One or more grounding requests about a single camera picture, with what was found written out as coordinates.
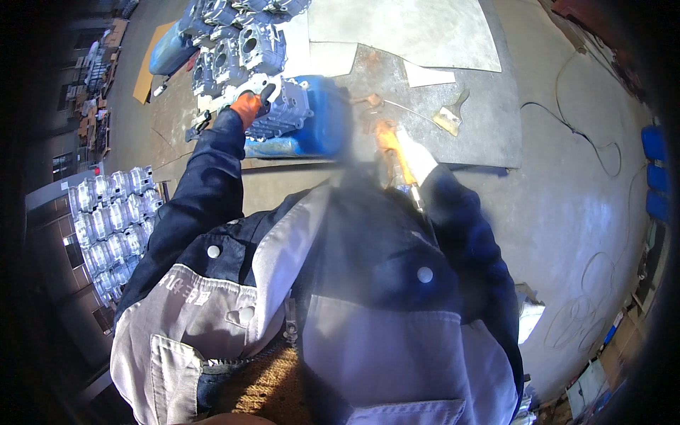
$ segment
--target gloved hand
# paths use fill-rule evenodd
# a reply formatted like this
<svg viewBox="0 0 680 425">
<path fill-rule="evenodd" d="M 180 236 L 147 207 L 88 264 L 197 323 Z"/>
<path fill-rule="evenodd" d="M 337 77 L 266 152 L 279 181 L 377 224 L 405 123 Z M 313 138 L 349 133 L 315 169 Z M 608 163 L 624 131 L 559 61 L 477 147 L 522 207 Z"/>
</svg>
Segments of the gloved hand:
<svg viewBox="0 0 680 425">
<path fill-rule="evenodd" d="M 418 182 L 418 186 L 422 186 L 427 176 L 437 166 L 437 161 L 425 146 L 415 142 L 406 130 L 397 129 L 396 138 L 401 144 L 401 150 L 413 178 Z"/>
<path fill-rule="evenodd" d="M 259 95 L 247 91 L 239 96 L 239 98 L 229 107 L 229 109 L 236 112 L 241 117 L 243 131 L 252 125 L 257 117 L 257 113 L 263 106 L 269 106 L 267 98 L 273 93 L 275 88 L 274 84 L 270 84 L 265 87 Z"/>
</svg>

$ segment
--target black and orange glove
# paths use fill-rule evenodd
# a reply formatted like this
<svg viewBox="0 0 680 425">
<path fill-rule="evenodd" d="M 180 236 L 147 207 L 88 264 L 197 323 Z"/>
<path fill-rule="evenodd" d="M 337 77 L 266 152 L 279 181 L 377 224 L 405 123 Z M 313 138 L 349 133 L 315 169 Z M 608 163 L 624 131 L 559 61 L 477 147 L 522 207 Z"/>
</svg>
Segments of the black and orange glove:
<svg viewBox="0 0 680 425">
<path fill-rule="evenodd" d="M 270 84 L 265 87 L 259 95 L 247 91 L 239 96 L 239 98 L 229 107 L 229 109 L 236 112 L 241 117 L 243 131 L 252 125 L 263 106 L 269 106 L 267 98 L 274 92 L 275 88 L 274 84 Z"/>
</svg>

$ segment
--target person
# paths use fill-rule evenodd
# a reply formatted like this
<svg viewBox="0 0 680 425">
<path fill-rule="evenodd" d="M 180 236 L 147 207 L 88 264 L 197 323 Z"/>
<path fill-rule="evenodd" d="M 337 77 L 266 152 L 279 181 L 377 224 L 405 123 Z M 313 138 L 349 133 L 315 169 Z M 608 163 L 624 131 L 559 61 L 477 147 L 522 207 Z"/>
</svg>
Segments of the person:
<svg viewBox="0 0 680 425">
<path fill-rule="evenodd" d="M 110 371 L 135 419 L 204 418 L 245 365 L 290 344 L 317 423 L 508 424 L 517 297 L 477 194 L 399 131 L 431 226 L 356 170 L 243 217 L 261 107 L 244 93 L 200 134 L 124 289 Z"/>
</svg>

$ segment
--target concrete floor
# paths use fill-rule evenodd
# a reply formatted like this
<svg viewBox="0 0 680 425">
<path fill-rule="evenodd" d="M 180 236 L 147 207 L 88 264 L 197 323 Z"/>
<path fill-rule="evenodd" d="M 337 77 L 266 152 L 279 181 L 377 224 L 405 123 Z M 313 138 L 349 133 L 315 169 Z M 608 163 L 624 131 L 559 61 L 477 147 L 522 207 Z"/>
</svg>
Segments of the concrete floor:
<svg viewBox="0 0 680 425">
<path fill-rule="evenodd" d="M 107 172 L 147 165 L 154 151 L 163 148 L 156 146 L 157 138 L 152 141 L 151 107 L 134 100 L 132 89 L 154 28 L 179 18 L 185 4 L 147 0 L 132 17 L 109 95 L 113 150 L 105 161 Z M 536 101 L 556 111 L 555 78 L 573 47 L 537 0 L 494 0 L 494 5 L 515 64 L 521 102 Z M 456 172 L 479 193 L 515 281 L 527 282 L 547 305 L 520 346 L 525 372 L 532 375 L 531 386 L 543 401 L 562 391 L 596 349 L 593 342 L 602 341 L 635 283 L 647 226 L 644 173 L 631 184 L 644 164 L 640 129 L 650 120 L 643 107 L 591 57 L 580 54 L 560 78 L 559 96 L 564 115 L 594 143 L 619 144 L 623 161 L 617 177 L 605 174 L 584 139 L 533 106 L 522 110 L 521 169 L 502 177 Z M 616 171 L 614 148 L 603 150 L 602 160 L 610 172 Z M 271 209 L 288 193 L 327 175 L 245 175 L 243 212 Z"/>
</svg>

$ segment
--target zipper pull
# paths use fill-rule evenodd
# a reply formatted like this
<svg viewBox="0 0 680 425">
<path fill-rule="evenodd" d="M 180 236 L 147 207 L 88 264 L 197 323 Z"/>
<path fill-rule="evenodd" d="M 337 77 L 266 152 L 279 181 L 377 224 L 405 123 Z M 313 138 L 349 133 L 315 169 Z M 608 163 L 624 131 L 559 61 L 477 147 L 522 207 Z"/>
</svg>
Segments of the zipper pull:
<svg viewBox="0 0 680 425">
<path fill-rule="evenodd" d="M 286 330 L 284 331 L 284 338 L 290 345 L 295 346 L 297 340 L 297 323 L 295 321 L 295 299 L 289 298 L 286 300 Z"/>
</svg>

